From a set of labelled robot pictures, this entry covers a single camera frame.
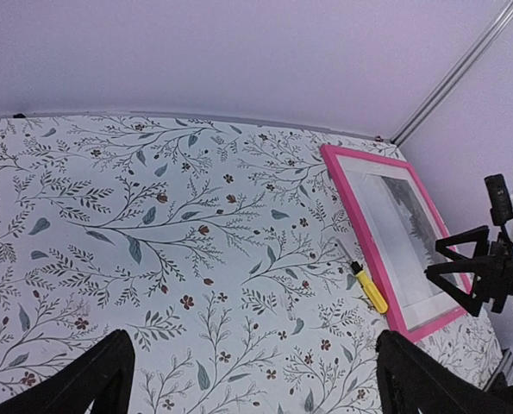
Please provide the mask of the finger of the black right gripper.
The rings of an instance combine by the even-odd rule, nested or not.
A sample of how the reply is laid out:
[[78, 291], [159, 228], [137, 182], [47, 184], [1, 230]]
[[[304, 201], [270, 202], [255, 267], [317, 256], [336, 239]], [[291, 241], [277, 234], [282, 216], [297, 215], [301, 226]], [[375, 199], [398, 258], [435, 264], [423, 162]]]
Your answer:
[[482, 301], [473, 293], [472, 286], [465, 290], [446, 279], [449, 273], [468, 273], [475, 269], [471, 262], [445, 262], [428, 266], [425, 270], [427, 279], [442, 289], [461, 308], [473, 317], [478, 317], [482, 308]]
[[[482, 225], [456, 235], [450, 235], [435, 242], [435, 251], [455, 264], [486, 264], [489, 259], [489, 234], [489, 227]], [[457, 250], [458, 246], [464, 244], [474, 246], [472, 257], [465, 256]]]

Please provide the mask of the yellow handled screwdriver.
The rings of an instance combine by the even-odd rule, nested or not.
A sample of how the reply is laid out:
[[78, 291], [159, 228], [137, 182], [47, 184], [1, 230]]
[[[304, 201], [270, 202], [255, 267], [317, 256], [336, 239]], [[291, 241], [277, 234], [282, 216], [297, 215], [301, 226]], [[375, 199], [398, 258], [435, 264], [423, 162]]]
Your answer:
[[379, 291], [378, 287], [367, 275], [364, 267], [348, 252], [340, 239], [336, 239], [336, 243], [341, 252], [347, 257], [353, 276], [358, 280], [363, 292], [379, 314], [385, 314], [388, 311], [388, 304]]

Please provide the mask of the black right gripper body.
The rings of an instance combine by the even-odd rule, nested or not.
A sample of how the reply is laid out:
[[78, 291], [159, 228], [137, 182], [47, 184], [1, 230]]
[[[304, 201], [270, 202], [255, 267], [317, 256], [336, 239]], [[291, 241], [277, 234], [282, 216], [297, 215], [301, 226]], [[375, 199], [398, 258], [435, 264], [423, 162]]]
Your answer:
[[474, 274], [472, 295], [491, 303], [491, 311], [501, 314], [509, 297], [513, 297], [513, 256], [483, 256], [485, 266]]

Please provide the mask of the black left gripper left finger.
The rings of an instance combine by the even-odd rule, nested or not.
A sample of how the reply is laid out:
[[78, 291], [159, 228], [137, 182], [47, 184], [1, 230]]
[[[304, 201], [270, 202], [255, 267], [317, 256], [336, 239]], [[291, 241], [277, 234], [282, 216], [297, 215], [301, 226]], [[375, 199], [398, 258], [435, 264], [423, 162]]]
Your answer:
[[116, 329], [55, 375], [0, 404], [0, 413], [127, 413], [134, 345]]

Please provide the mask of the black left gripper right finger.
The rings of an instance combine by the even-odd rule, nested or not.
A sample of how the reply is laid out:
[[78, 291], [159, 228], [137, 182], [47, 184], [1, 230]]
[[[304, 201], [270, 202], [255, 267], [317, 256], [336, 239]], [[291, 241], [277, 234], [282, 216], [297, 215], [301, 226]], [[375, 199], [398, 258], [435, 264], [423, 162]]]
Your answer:
[[396, 331], [380, 333], [376, 352], [383, 413], [513, 413], [513, 386], [484, 391]]

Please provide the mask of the pink picture frame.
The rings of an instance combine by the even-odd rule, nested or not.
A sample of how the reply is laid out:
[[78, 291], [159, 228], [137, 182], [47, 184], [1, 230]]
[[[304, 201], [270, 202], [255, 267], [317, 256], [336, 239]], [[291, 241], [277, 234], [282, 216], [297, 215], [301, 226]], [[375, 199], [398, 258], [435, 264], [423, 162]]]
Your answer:
[[388, 305], [390, 329], [418, 342], [464, 316], [425, 270], [446, 226], [412, 165], [324, 144], [321, 156], [353, 225], [366, 271]]

